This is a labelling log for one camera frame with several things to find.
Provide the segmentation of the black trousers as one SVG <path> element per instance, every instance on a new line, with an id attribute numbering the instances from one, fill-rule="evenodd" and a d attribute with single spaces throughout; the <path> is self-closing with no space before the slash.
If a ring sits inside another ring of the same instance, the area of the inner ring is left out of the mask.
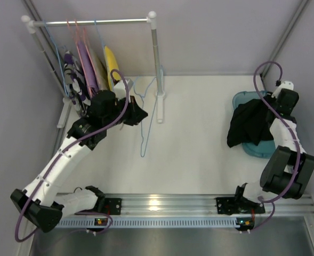
<path id="1" fill-rule="evenodd" d="M 233 113 L 227 135 L 227 145 L 231 148 L 241 143 L 252 143 L 256 146 L 261 141 L 271 141 L 266 122 L 268 108 L 261 99 L 252 99 L 240 104 Z"/>

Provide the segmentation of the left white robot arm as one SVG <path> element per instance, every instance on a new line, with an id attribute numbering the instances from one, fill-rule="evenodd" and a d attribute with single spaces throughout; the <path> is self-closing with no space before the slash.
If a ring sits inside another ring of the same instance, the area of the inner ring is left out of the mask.
<path id="1" fill-rule="evenodd" d="M 46 168 L 23 190 L 15 189 L 10 198 L 18 211 L 40 231 L 48 233 L 61 219 L 86 211 L 103 213 L 105 194 L 95 186 L 59 196 L 59 189 L 85 158 L 119 124 L 135 126 L 148 117 L 135 97 L 117 98 L 114 92 L 99 91 L 84 117 L 75 121 L 61 148 Z"/>

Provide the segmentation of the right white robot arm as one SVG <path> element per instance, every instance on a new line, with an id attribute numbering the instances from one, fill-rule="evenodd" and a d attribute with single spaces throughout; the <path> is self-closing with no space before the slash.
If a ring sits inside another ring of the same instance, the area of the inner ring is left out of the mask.
<path id="1" fill-rule="evenodd" d="M 300 199 L 314 170 L 314 156 L 300 144 L 292 111 L 299 94 L 282 88 L 240 104 L 228 132 L 229 147 L 272 141 L 275 150 L 256 181 L 237 186 L 233 196 L 216 198 L 218 214 L 264 213 L 263 204 Z"/>

